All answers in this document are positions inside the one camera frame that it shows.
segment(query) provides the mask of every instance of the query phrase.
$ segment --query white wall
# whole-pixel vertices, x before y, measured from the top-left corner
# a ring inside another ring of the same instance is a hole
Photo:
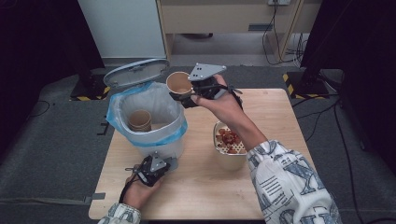
[[[165,58],[155,0],[78,0],[102,58]]]

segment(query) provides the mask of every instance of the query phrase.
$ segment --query desk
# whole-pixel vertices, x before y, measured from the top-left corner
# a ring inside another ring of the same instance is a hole
[[[285,55],[293,33],[310,32],[320,4],[321,0],[290,0],[288,6],[277,8],[277,40],[274,31],[267,34],[277,60]],[[249,25],[269,24],[274,15],[274,6],[266,0],[157,0],[157,8],[168,59],[174,34],[252,32]]]
[[[242,89],[244,110],[269,139],[300,151],[312,162],[288,95],[281,89]],[[148,220],[263,219],[251,183],[248,165],[237,172],[222,170],[214,162],[213,127],[216,117],[202,107],[185,110],[189,128],[183,136],[184,152],[178,168],[165,176],[162,187],[142,209]],[[128,140],[114,132],[89,216],[103,217],[117,202],[132,167],[143,160]]]

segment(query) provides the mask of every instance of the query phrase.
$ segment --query person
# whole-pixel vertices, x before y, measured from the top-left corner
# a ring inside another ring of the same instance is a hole
[[[221,75],[215,75],[215,78],[219,84],[226,85]],[[210,110],[242,140],[266,223],[342,223],[332,196],[305,157],[276,140],[267,139],[230,93],[225,92],[217,100],[197,95],[191,99]],[[160,185],[161,181],[153,188],[140,182],[133,183],[123,203],[114,204],[99,223],[138,223],[138,209]]]

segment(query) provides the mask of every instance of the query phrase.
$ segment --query person's left hand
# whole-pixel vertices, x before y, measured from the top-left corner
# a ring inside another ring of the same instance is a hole
[[[125,183],[131,181],[132,177],[132,175],[128,177]],[[140,210],[149,197],[160,187],[163,182],[163,177],[161,177],[153,187],[144,185],[138,178],[137,176],[137,181],[127,189],[123,198],[123,203]]]

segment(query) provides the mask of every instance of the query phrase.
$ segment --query hand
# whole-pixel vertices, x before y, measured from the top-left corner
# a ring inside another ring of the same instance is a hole
[[[128,177],[125,184],[131,181],[132,176]],[[129,187],[124,195],[123,203],[128,204],[138,210],[140,210],[149,197],[158,190],[163,182],[163,177],[161,177],[153,187],[144,185],[139,179],[135,181],[131,187]]]
[[[227,86],[222,76],[214,75],[214,78],[219,84]],[[247,151],[267,141],[265,135],[245,114],[230,93],[225,92],[217,100],[208,100],[197,95],[192,95],[191,99],[197,105],[210,110],[219,120],[225,123],[233,132],[238,134]]]

